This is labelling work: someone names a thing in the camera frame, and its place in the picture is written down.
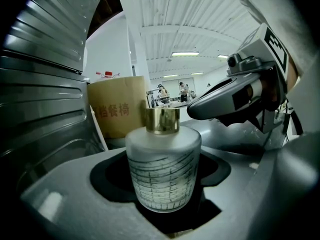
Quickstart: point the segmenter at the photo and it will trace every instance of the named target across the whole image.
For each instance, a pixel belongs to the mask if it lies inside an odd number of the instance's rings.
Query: silver metal surface
[[[120,148],[105,151],[90,157],[64,163],[27,189],[22,194],[21,199],[37,213],[49,193],[60,193],[63,196],[63,203],[59,207],[59,212],[54,216],[54,221],[51,223],[55,223],[60,230],[68,232],[76,238],[94,238],[100,240],[105,239],[106,235],[108,235],[108,238],[111,240],[128,238],[140,240],[168,239],[166,235],[158,231],[141,215],[133,203],[108,201],[93,189],[88,180],[90,172],[96,164],[124,150],[124,148]],[[211,148],[206,149],[206,151],[213,155],[217,153],[220,158],[228,159],[231,165],[231,173],[232,171],[237,172],[236,177],[235,174],[230,175],[231,178],[228,182],[228,177],[226,178],[226,184],[221,189],[227,189],[221,190],[221,195],[214,197],[208,196],[208,193],[206,193],[206,198],[213,199],[219,204],[223,204],[225,202],[223,199],[226,199],[229,203],[234,204],[238,201],[255,173],[255,170],[251,168],[242,170],[244,165],[250,163],[250,160],[254,162],[258,159],[253,156],[232,154]],[[231,188],[236,185],[238,187],[233,191]],[[208,223],[214,226],[216,225],[216,220],[218,224],[221,223],[219,218],[224,216],[224,212],[222,211],[219,216]],[[186,234],[181,239],[205,239],[204,236],[211,236],[212,231],[208,234],[208,227],[203,231],[203,227],[206,225],[194,230],[193,237],[190,234]]]
[[[246,188],[259,166],[262,155],[241,155],[206,146],[202,146],[202,149],[231,165],[231,173],[223,182],[217,186],[208,186],[203,189],[205,198],[223,211]]]
[[[177,108],[147,108],[146,130],[156,135],[168,135],[179,131],[180,110]]]
[[[92,16],[100,0],[29,0],[3,48],[83,71]]]
[[[249,121],[234,123],[226,127],[217,119],[189,120],[180,123],[201,134],[202,145],[217,150],[260,156],[265,151],[281,148],[288,130],[289,120],[268,133],[262,133]]]
[[[66,161],[104,150],[83,77],[33,71],[41,68],[63,72],[22,59],[0,59],[0,163],[10,168],[6,176],[19,192]]]

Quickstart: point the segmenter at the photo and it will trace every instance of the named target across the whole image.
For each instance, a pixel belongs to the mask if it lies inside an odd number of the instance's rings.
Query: frosted glass bottle
[[[195,187],[201,135],[179,127],[179,113],[176,108],[147,108],[146,127],[125,138],[137,198],[158,213],[181,209]]]

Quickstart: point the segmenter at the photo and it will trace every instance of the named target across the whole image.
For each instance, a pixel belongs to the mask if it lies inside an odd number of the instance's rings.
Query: white wall
[[[227,77],[228,67],[221,67],[206,74],[193,77],[196,94],[199,96],[206,91],[207,85],[214,86]]]
[[[170,98],[180,97],[180,88],[178,80],[162,81],[162,85],[169,92]]]
[[[187,113],[187,107],[181,107],[180,108],[180,123],[192,120],[192,118]]]
[[[145,89],[150,90],[151,83],[150,83],[150,76],[148,71],[145,47],[140,41],[136,41],[134,43],[134,47],[135,47],[135,55],[136,55],[136,64],[134,65],[134,68],[136,69],[135,73],[137,76],[144,77]]]
[[[150,90],[157,89],[158,85],[162,85],[162,79],[150,80]]]
[[[127,20],[123,13],[119,13],[86,41],[86,67],[83,75],[90,78],[91,83],[101,76],[96,72],[113,74],[120,73],[121,77],[132,77],[132,66],[129,49],[129,34]]]

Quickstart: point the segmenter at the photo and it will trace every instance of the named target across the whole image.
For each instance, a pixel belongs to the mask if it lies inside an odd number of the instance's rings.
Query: white ceiling
[[[238,0],[133,0],[150,79],[208,73],[226,65],[258,23]],[[197,51],[198,56],[171,57]]]

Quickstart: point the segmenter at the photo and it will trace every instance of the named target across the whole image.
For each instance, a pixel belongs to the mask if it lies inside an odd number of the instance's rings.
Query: metal panel
[[[100,0],[29,0],[3,48],[83,71],[92,16]]]
[[[36,72],[41,68],[49,74]],[[51,75],[62,71],[0,58],[0,164],[10,168],[19,192],[63,162],[103,151],[87,82],[71,72]]]

